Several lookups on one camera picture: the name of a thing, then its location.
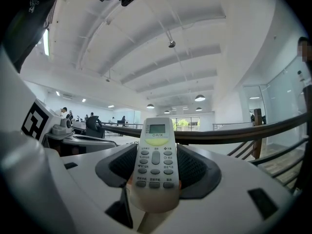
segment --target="remote control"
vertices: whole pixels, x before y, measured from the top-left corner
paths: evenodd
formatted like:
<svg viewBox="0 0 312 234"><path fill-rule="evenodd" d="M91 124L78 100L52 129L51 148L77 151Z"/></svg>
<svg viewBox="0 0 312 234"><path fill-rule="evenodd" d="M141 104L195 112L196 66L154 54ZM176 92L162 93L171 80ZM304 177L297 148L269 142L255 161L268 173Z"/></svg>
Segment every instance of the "remote control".
<svg viewBox="0 0 312 234"><path fill-rule="evenodd" d="M148 118L144 121L130 201L149 213L167 212L179 203L176 141L170 118Z"/></svg>

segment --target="security camera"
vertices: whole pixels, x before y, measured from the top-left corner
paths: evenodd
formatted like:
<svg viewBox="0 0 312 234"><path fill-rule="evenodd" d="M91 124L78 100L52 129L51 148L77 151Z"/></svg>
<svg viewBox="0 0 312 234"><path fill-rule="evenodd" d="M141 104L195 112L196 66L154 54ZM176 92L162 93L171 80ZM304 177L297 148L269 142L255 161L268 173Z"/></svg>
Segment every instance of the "security camera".
<svg viewBox="0 0 312 234"><path fill-rule="evenodd" d="M175 42L174 40L171 40L171 41L169 42L168 47L169 47L169 48L174 48L175 46L176 46L176 42Z"/></svg>

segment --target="dark fabric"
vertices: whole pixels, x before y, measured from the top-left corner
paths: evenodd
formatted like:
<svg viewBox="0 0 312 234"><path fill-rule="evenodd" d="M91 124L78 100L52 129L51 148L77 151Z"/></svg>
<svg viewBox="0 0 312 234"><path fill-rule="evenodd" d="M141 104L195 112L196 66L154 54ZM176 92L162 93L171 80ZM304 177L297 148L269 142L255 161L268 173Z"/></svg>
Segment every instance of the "dark fabric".
<svg viewBox="0 0 312 234"><path fill-rule="evenodd" d="M16 70L21 66L48 27L47 17L56 0L19 0L6 16L4 47Z"/></svg>

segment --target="floor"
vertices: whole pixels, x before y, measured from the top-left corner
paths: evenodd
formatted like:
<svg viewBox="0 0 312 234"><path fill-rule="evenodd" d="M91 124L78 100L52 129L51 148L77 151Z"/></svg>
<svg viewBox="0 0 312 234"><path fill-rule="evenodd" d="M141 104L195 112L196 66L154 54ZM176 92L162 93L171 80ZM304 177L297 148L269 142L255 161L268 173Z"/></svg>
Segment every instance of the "floor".
<svg viewBox="0 0 312 234"><path fill-rule="evenodd" d="M282 151L286 148L287 148L286 146L282 146L282 145L278 145L278 144L266 145L266 139L263 139L262 140L262 146L261 146L260 158L266 157L266 156L274 154L274 153L277 153L277 152ZM285 154L285 155L283 155L277 159L274 159L272 161L261 164L258 167L260 169L263 169L264 171L268 172L269 174L274 174L277 171L279 171L279 170L283 169L284 167L295 162L297 159L302 157L303 154L304 154L303 150L294 149L291 152L289 152L289 153L287 153L287 154ZM302 162L300 162L299 164L297 164L296 166L294 166L293 168L291 168L290 170L288 170L284 174L276 177L276 179L278 179L282 183L286 182L289 178L291 178L294 175L299 173L301 163ZM287 187L292 188L295 184L295 181L296 181L296 179L294 181L292 181L291 183L289 183L287 185Z"/></svg>

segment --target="window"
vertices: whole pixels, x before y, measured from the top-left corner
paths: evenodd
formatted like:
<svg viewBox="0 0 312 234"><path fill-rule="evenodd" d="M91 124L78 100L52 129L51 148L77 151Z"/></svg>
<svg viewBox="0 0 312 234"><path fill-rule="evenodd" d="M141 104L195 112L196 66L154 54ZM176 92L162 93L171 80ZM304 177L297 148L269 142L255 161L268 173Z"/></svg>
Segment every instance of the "window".
<svg viewBox="0 0 312 234"><path fill-rule="evenodd" d="M199 117L171 118L175 131L199 131Z"/></svg>

